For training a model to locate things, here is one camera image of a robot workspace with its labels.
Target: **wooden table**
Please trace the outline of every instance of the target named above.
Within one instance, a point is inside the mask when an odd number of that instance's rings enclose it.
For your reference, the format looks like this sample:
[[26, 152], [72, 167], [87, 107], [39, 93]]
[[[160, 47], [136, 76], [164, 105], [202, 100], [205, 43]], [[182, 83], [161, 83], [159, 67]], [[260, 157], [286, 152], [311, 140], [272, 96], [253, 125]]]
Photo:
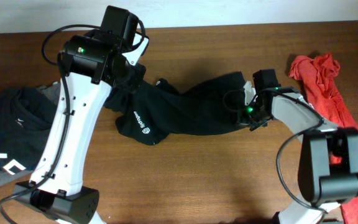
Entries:
[[[83, 32], [57, 35], [47, 46], [47, 55], [54, 59], [77, 33]], [[57, 68], [41, 58], [46, 35], [0, 34], [0, 91], [58, 80]], [[166, 78], [180, 91], [233, 71], [242, 71], [250, 80], [265, 68], [275, 68], [283, 86], [297, 86], [287, 76], [295, 55], [332, 52], [341, 64], [336, 85], [358, 122], [358, 22], [148, 29], [147, 35], [150, 46], [140, 61], [147, 67], [145, 80]], [[278, 121], [252, 133], [244, 129], [220, 136], [171, 134], [156, 146], [145, 146], [118, 134], [118, 116], [102, 109], [84, 170], [84, 185], [100, 191], [98, 212], [108, 223], [270, 218], [291, 202], [275, 170], [277, 149], [291, 133]], [[299, 156], [300, 143], [294, 142], [282, 159], [285, 180], [295, 192]], [[0, 198], [13, 186], [0, 187]], [[17, 202], [5, 207], [19, 223], [51, 223]], [[341, 218], [340, 210], [330, 216]]]

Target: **black cable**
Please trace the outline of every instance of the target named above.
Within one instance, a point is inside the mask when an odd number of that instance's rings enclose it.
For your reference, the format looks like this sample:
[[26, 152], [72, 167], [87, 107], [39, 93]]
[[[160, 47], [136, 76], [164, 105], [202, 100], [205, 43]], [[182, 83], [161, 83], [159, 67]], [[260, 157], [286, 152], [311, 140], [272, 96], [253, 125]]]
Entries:
[[146, 36], [146, 29], [143, 26], [143, 22], [141, 20], [139, 20], [138, 23], [140, 25], [140, 31], [142, 32], [142, 38], [140, 39], [139, 43], [132, 46], [132, 48], [131, 48], [132, 51], [136, 50], [143, 43], [143, 40]]
[[15, 199], [17, 197], [21, 197], [23, 195], [29, 194], [29, 193], [37, 190], [37, 188], [39, 188], [42, 184], [44, 184], [52, 176], [52, 174], [55, 171], [55, 168], [56, 168], [56, 166], [57, 166], [57, 164], [58, 164], [58, 162], [60, 160], [60, 156], [62, 155], [62, 152], [63, 152], [63, 147], [64, 147], [64, 143], [65, 143], [66, 135], [67, 135], [67, 131], [68, 131], [68, 124], [69, 124], [69, 121], [70, 121], [70, 96], [68, 94], [68, 86], [67, 86], [67, 81], [66, 81], [66, 74], [65, 74], [63, 63], [62, 63], [60, 57], [61, 57], [61, 53], [58, 54], [58, 59], [57, 59], [58, 63], [57, 64], [58, 64], [58, 67], [59, 67], [60, 76], [62, 77], [62, 84], [63, 84], [63, 89], [64, 89], [64, 92], [65, 92], [65, 98], [66, 98], [65, 99], [66, 100], [66, 113], [65, 113], [66, 116], [65, 116], [65, 123], [64, 123], [64, 126], [63, 126], [62, 136], [60, 138], [60, 144], [59, 144], [56, 156], [55, 156], [55, 158], [53, 160], [53, 163], [51, 165], [50, 170], [48, 171], [48, 173], [45, 175], [45, 177], [38, 184], [35, 184], [33, 187], [31, 187], [31, 188], [29, 188], [27, 190], [23, 190], [21, 192], [12, 194], [12, 195], [4, 197], [3, 199], [0, 200], [0, 212], [1, 212], [1, 215], [10, 224], [17, 224], [17, 223], [14, 220], [12, 220], [9, 217], [9, 215], [5, 212], [4, 208], [2, 207], [2, 204], [7, 202], [7, 201], [9, 201], [9, 200]]
[[69, 26], [63, 26], [53, 32], [51, 32], [50, 34], [48, 34], [48, 36], [45, 38], [44, 42], [42, 42], [42, 47], [41, 47], [41, 54], [42, 57], [51, 65], [57, 65], [56, 62], [53, 62], [51, 60], [49, 60], [49, 58], [46, 56], [45, 54], [45, 45], [48, 43], [49, 39], [51, 39], [55, 34], [59, 33], [60, 31], [63, 31], [65, 29], [69, 29], [69, 28], [76, 28], [76, 27], [85, 27], [85, 28], [93, 28], [93, 29], [99, 29], [100, 27], [98, 26], [92, 26], [92, 25], [84, 25], [84, 24], [75, 24], [75, 25], [69, 25]]
[[321, 214], [321, 218], [320, 218], [320, 220], [318, 221], [318, 223], [324, 222], [324, 219], [326, 218], [326, 215], [327, 215], [327, 214], [325, 214], [325, 213]]
[[295, 103], [298, 103], [302, 106], [304, 106], [306, 109], [310, 110], [314, 115], [316, 115], [316, 117], [318, 118], [319, 122], [318, 124], [308, 128], [308, 129], [305, 129], [303, 131], [300, 131], [296, 134], [294, 134], [293, 136], [289, 137], [281, 146], [280, 146], [280, 149], [278, 150], [277, 152], [277, 156], [276, 156], [276, 170], [277, 170], [277, 174], [278, 174], [278, 178], [280, 179], [280, 182], [281, 184], [283, 185], [284, 187], [284, 190], [287, 192], [287, 194], [294, 200], [296, 201], [298, 204], [300, 204], [301, 206], [307, 208], [307, 209], [313, 209], [313, 210], [318, 210], [320, 212], [322, 212], [323, 214], [328, 214], [328, 212], [323, 209], [323, 208], [318, 208], [318, 207], [313, 207], [311, 205], [308, 205], [307, 203], [305, 202], [302, 202], [300, 199], [298, 199], [292, 192], [291, 190], [288, 188], [288, 186], [286, 185], [285, 181], [284, 181], [284, 178], [283, 178], [283, 175], [281, 173], [281, 168], [280, 168], [280, 159], [281, 159], [281, 155], [285, 149], [285, 147], [294, 139], [298, 138], [299, 136], [303, 135], [304, 133], [308, 132], [308, 131], [311, 131], [311, 130], [314, 130], [314, 129], [317, 129], [319, 128], [321, 125], [324, 124], [324, 118], [317, 112], [315, 111], [310, 105], [298, 100], [298, 99], [294, 99], [286, 94], [283, 94], [283, 93], [280, 93], [278, 91], [275, 91], [275, 90], [270, 90], [270, 89], [265, 89], [265, 90], [260, 90], [257, 94], [255, 94], [255, 96], [252, 98], [251, 102], [250, 102], [250, 106], [253, 105], [253, 103], [255, 103], [255, 99], [258, 97], [258, 95], [260, 95], [261, 93], [265, 93], [265, 92], [268, 92], [268, 93], [273, 93], [274, 95], [278, 95], [278, 96], [282, 96], [286, 99], [289, 99], [291, 101], [294, 101]]

